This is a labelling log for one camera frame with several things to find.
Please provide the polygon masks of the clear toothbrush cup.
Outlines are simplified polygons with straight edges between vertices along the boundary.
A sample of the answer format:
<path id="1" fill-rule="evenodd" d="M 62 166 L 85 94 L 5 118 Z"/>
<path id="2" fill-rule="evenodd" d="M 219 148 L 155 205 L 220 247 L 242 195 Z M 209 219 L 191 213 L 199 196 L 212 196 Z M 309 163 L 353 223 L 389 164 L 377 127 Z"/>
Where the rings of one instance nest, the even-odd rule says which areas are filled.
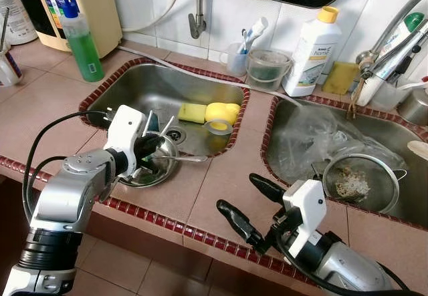
<path id="1" fill-rule="evenodd" d="M 247 74 L 248 52 L 244 52 L 242 43 L 230 43 L 225 60 L 227 72 L 241 77 Z"/>

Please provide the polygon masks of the small steel cup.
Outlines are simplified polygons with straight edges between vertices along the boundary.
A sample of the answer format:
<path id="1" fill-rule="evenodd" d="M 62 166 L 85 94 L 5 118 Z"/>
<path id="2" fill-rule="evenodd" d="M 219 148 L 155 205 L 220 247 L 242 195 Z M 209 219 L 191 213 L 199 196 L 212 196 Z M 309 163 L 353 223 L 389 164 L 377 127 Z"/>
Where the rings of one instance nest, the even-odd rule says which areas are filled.
<path id="1" fill-rule="evenodd" d="M 424 88 L 415 88 L 397 106 L 397 111 L 405 121 L 414 125 L 428 125 L 428 95 Z"/>

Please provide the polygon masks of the white plastic utensil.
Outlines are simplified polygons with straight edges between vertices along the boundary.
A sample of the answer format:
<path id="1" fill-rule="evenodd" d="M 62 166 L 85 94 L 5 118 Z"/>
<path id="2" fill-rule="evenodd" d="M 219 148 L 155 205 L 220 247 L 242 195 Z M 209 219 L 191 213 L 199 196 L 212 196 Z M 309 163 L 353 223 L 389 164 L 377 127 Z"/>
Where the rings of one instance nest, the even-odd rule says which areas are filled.
<path id="1" fill-rule="evenodd" d="M 162 136 L 165 136 L 169 130 L 171 130 L 171 127 L 173 126 L 173 122 L 175 121 L 175 116 L 171 116 L 169 118 L 168 122 L 160 128 L 160 134 Z"/>
<path id="2" fill-rule="evenodd" d="M 152 134 L 158 130 L 158 118 L 154 114 L 150 114 L 146 119 L 146 129 L 142 133 L 144 136 Z"/>

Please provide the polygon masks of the white plastic jar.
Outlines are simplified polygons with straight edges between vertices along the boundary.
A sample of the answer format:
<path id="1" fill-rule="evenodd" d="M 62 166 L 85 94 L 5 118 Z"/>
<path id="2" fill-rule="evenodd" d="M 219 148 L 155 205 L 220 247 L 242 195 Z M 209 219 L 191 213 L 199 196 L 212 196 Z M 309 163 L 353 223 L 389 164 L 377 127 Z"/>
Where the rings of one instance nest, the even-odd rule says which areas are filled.
<path id="1" fill-rule="evenodd" d="M 9 45 L 21 45 L 37 39 L 37 31 L 25 11 L 22 0 L 0 0 L 0 37 Z"/>

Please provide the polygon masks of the white bottle with yellow cap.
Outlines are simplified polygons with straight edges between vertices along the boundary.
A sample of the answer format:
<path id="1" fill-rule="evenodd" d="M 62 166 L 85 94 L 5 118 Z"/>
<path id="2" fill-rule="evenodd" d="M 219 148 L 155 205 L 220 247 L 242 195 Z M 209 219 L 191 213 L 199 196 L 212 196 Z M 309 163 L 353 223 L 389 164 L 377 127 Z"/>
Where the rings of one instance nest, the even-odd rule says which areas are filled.
<path id="1" fill-rule="evenodd" d="M 292 55 L 292 70 L 282 82 L 288 96 L 302 97 L 313 92 L 342 35 L 336 24 L 338 15 L 339 9 L 336 7 L 324 6 L 314 20 L 303 24 L 296 51 Z"/>

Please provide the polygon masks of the clear plastic bag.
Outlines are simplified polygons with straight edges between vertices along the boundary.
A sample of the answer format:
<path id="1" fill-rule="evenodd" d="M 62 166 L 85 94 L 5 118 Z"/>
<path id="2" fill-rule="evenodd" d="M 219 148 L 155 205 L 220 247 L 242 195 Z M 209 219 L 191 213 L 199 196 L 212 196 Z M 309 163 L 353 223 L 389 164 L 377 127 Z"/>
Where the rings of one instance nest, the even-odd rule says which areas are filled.
<path id="1" fill-rule="evenodd" d="M 312 165 L 351 153 L 369 154 L 386 164 L 401 157 L 348 121 L 324 107 L 302 106 L 274 132 L 270 167 L 287 182 L 315 176 Z"/>

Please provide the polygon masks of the stainless steel spoon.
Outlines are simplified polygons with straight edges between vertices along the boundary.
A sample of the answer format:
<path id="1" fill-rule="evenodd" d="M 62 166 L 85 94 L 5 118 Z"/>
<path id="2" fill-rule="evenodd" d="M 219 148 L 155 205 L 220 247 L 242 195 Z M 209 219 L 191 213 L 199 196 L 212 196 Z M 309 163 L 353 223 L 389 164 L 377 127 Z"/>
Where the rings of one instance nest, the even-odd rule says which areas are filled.
<path id="1" fill-rule="evenodd" d="M 208 156 L 153 156 L 153 160 L 160 159 L 160 160 L 175 160 L 175 161 L 181 161 L 181 162 L 206 162 L 208 161 Z"/>

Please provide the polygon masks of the cream plastic ladle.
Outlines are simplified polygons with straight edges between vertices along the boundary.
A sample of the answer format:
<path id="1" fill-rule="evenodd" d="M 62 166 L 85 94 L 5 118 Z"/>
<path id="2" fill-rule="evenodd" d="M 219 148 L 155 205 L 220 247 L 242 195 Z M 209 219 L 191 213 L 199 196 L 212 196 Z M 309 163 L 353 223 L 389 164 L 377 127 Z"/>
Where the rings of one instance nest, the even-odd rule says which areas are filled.
<path id="1" fill-rule="evenodd" d="M 428 143 L 411 140 L 407 143 L 407 148 L 424 160 L 428 160 Z"/>

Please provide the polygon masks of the green dish soap bottle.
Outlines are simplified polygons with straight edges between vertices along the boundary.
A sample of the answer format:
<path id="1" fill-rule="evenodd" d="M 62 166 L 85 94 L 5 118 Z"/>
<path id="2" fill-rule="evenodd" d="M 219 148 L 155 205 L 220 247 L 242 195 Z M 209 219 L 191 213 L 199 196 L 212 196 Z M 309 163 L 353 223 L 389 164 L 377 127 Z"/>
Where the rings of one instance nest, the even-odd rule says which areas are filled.
<path id="1" fill-rule="evenodd" d="M 97 82 L 104 79 L 104 70 L 99 59 L 97 45 L 85 16 L 70 0 L 58 3 L 61 9 L 60 21 L 66 36 L 68 47 L 74 56 L 78 70 L 86 82 Z"/>

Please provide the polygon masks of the teal mug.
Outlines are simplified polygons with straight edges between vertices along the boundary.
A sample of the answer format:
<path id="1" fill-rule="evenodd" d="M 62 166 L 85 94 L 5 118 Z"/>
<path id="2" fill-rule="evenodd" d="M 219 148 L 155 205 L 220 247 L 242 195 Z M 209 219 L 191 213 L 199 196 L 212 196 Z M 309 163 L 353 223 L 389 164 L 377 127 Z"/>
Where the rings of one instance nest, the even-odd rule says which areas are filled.
<path id="1" fill-rule="evenodd" d="M 146 117 L 146 131 L 143 133 L 144 136 L 160 136 L 160 124 L 158 115 L 153 112 L 153 110 L 150 110 Z"/>

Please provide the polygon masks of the clear plastic measuring cup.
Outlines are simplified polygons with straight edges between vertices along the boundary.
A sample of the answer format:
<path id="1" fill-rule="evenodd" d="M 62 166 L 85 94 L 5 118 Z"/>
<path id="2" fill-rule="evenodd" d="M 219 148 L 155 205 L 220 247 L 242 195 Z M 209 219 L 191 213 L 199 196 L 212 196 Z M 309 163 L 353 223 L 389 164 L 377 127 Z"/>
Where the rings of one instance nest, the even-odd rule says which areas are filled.
<path id="1" fill-rule="evenodd" d="M 253 49 L 249 51 L 247 85 L 276 92 L 281 88 L 282 79 L 292 67 L 290 53 L 282 49 Z"/>

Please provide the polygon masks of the chrome kitchen faucet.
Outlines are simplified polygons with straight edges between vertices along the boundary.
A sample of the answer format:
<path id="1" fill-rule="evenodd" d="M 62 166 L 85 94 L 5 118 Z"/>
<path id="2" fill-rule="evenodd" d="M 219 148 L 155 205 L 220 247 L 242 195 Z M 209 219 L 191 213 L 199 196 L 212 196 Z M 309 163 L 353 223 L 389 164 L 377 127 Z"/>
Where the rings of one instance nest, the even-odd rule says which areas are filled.
<path id="1" fill-rule="evenodd" d="M 407 16 L 421 1 L 409 0 L 406 2 L 389 22 L 373 47 L 356 57 L 358 64 L 358 72 L 354 77 L 356 89 L 346 108 L 346 118 L 354 119 L 358 108 L 368 104 L 381 83 L 395 80 L 404 74 L 413 60 L 413 55 L 421 51 L 421 45 L 427 35 L 426 20 L 417 21 L 413 30 L 405 36 L 404 40 L 394 43 L 388 52 L 382 52 L 383 46 L 389 41 L 389 37 L 393 35 L 398 25 L 407 24 Z"/>

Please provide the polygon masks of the stainless steel bowl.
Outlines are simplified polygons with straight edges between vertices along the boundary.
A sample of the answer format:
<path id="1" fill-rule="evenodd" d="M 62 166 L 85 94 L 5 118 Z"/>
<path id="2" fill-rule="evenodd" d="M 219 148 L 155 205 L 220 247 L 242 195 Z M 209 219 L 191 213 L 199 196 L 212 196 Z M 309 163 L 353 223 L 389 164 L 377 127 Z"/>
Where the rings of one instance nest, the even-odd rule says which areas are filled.
<path id="1" fill-rule="evenodd" d="M 172 140 L 169 140 L 166 137 L 166 142 L 158 149 L 156 152 L 152 152 L 151 155 L 156 154 L 159 156 L 169 155 L 169 156 L 179 156 L 179 150 L 177 146 L 173 143 Z M 168 180 L 168 177 L 177 170 L 178 162 L 175 160 L 160 160 L 163 164 L 163 171 L 158 174 L 152 174 L 146 170 L 134 172 L 130 179 L 126 180 L 119 178 L 118 181 L 126 186 L 131 187 L 150 187 L 162 183 L 165 180 Z"/>

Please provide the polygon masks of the yellow dish sponge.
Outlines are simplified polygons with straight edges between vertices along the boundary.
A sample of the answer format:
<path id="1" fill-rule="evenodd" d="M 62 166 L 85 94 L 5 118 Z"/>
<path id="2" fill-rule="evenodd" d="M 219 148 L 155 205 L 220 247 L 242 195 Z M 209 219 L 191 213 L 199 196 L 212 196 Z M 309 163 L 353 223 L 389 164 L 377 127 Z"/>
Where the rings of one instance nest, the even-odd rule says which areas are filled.
<path id="1" fill-rule="evenodd" d="M 205 124 L 207 106 L 204 104 L 184 103 L 180 105 L 177 118 L 184 122 Z"/>

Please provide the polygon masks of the steel sink basin under faucet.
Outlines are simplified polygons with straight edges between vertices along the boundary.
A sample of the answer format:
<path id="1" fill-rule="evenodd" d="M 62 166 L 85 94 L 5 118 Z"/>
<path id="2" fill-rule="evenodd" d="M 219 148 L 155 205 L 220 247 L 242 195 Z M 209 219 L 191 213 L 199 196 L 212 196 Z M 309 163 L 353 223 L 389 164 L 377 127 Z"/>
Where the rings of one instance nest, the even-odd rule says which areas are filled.
<path id="1" fill-rule="evenodd" d="M 285 176 L 285 168 L 276 166 L 276 158 L 291 160 L 292 153 L 285 147 L 284 140 L 288 136 L 287 123 L 299 109 L 316 108 L 328 112 L 333 116 L 344 118 L 348 104 L 337 100 L 327 100 L 319 96 L 309 96 L 305 100 L 298 100 L 299 106 L 287 100 L 275 98 L 270 103 L 270 112 L 267 116 L 265 137 L 261 146 L 261 156 L 267 170 L 276 180 L 290 185 L 292 181 Z M 425 228 L 427 226 L 427 167 L 426 159 L 420 158 L 407 148 L 410 141 L 426 141 L 427 130 L 423 127 L 406 122 L 398 115 L 379 112 L 370 108 L 358 110 L 352 124 L 363 134 L 374 138 L 397 153 L 409 167 L 409 173 L 400 181 L 400 195 L 388 216 L 410 223 L 413 226 Z"/>

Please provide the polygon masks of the steel mesh strainer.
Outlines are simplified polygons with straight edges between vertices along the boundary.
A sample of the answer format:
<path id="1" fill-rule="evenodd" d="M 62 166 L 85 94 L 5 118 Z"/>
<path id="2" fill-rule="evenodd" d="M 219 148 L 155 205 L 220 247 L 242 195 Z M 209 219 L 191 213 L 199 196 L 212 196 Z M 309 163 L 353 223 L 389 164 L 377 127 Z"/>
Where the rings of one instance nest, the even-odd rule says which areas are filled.
<path id="1" fill-rule="evenodd" d="M 400 182 L 409 173 L 403 160 L 369 153 L 340 154 L 312 162 L 310 168 L 327 197 L 381 213 L 394 210 Z"/>

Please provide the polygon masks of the chrome wall tap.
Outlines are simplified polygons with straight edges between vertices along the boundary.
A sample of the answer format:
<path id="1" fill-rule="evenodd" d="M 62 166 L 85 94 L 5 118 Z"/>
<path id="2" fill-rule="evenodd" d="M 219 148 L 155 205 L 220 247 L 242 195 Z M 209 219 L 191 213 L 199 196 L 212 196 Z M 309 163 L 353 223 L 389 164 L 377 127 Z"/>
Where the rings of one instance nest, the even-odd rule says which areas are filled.
<path id="1" fill-rule="evenodd" d="M 204 0 L 195 0 L 195 12 L 189 14 L 190 36 L 193 39 L 198 39 L 205 30 Z"/>

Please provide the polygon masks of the white ceramic mug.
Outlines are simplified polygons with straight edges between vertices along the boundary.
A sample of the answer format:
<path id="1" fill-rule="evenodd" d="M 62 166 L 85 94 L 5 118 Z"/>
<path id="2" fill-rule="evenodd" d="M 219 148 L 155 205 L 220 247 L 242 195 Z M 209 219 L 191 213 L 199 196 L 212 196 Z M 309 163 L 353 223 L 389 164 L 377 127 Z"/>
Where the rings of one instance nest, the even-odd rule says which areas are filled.
<path id="1" fill-rule="evenodd" d="M 0 43 L 0 86 L 16 86 L 19 84 L 21 74 L 10 58 L 8 43 Z"/>

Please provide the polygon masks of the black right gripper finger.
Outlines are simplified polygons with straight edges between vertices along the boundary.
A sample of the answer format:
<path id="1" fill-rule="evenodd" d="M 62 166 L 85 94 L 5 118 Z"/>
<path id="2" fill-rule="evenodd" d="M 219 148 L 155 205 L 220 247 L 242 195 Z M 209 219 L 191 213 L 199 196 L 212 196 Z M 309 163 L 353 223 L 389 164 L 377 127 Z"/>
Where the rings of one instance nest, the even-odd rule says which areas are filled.
<path id="1" fill-rule="evenodd" d="M 235 232 L 251 245 L 255 251 L 267 251 L 268 242 L 259 230 L 251 225 L 251 221 L 238 208 L 224 199 L 218 199 L 216 202 L 217 210 L 226 218 L 227 222 Z"/>
<path id="2" fill-rule="evenodd" d="M 249 180 L 270 201 L 284 204 L 283 197 L 285 190 L 276 184 L 275 181 L 269 180 L 256 173 L 250 173 Z"/>

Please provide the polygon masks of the cream water filter appliance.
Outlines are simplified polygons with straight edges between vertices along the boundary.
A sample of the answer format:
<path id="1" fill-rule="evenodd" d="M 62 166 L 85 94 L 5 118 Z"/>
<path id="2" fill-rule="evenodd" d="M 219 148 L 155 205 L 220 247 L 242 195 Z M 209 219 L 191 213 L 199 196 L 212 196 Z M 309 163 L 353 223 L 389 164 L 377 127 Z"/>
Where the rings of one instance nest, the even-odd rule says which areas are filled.
<path id="1" fill-rule="evenodd" d="M 58 51 L 69 52 L 62 30 L 59 7 L 61 0 L 22 0 L 25 11 L 35 27 L 39 42 Z M 98 57 L 108 55 L 122 39 L 120 20 L 115 0 L 70 0 L 88 21 Z"/>

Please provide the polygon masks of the white bottle with green cap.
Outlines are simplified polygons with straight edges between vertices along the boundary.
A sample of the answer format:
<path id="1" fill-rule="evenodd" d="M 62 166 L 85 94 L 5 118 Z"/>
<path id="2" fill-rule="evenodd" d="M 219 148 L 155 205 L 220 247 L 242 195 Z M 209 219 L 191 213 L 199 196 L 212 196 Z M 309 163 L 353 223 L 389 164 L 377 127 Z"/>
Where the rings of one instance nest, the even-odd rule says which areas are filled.
<path id="1" fill-rule="evenodd" d="M 413 12 L 401 21 L 398 32 L 401 41 L 406 39 L 410 33 L 416 30 L 419 24 L 425 20 L 425 13 L 422 12 Z"/>

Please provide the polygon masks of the olive yellow sponge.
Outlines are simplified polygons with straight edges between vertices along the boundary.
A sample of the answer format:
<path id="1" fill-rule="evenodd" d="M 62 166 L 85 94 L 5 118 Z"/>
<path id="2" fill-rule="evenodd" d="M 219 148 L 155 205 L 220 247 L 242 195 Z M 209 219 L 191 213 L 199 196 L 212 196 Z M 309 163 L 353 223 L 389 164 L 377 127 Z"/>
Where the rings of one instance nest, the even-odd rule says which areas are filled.
<path id="1" fill-rule="evenodd" d="M 341 63 L 335 61 L 327 79 L 323 85 L 323 92 L 328 94 L 344 95 L 354 84 L 354 78 L 357 77 L 360 68 L 355 63 Z"/>

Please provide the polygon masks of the steel sink basin with drain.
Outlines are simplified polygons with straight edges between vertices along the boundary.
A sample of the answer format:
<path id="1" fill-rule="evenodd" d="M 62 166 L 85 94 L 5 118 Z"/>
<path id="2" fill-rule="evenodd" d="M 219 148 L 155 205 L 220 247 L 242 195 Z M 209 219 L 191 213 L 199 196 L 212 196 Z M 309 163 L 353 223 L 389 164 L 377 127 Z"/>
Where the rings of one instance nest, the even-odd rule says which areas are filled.
<path id="1" fill-rule="evenodd" d="M 232 149 L 239 127 L 229 135 L 214 135 L 199 123 L 177 118 L 181 104 L 210 104 L 214 102 L 239 104 L 244 113 L 249 101 L 249 90 L 189 76 L 175 69 L 138 58 L 125 63 L 113 76 L 107 78 L 79 105 L 82 112 L 130 106 L 144 115 L 153 110 L 158 115 L 160 128 L 171 116 L 175 121 L 166 136 L 183 154 L 216 158 Z"/>

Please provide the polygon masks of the yellow cup with grey base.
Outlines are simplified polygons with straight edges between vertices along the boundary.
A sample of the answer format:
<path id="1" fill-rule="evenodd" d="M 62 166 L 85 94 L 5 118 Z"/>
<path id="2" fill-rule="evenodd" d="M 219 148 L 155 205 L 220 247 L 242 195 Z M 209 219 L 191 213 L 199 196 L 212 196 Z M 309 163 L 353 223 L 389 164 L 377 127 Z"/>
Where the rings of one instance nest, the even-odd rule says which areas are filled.
<path id="1" fill-rule="evenodd" d="M 204 126 L 214 135 L 232 134 L 240 109 L 239 104 L 220 102 L 208 104 L 205 106 Z"/>

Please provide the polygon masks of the clear plastic container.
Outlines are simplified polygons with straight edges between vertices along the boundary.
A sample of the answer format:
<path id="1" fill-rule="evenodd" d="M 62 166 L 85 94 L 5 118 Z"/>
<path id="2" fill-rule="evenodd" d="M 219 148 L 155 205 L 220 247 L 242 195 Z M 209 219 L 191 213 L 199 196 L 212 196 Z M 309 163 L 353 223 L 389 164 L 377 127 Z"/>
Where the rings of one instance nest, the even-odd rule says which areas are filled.
<path id="1" fill-rule="evenodd" d="M 369 104 L 377 110 L 382 110 L 382 112 L 391 112 L 416 86 L 420 86 L 420 84 L 407 79 L 401 80 L 399 85 L 382 82 Z"/>

